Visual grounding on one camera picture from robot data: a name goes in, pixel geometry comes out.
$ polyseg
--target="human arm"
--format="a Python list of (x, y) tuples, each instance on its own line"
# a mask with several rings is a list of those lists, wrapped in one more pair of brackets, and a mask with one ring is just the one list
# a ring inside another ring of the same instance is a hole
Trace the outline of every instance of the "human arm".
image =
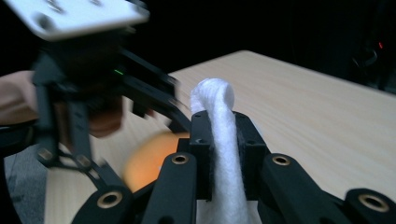
[[(38, 119), (33, 71), (20, 71), (0, 77), (0, 125)], [(68, 139), (68, 118), (64, 105), (57, 105), (61, 137)], [(90, 115), (90, 134), (105, 137), (121, 126), (122, 99), (106, 102), (106, 107)]]

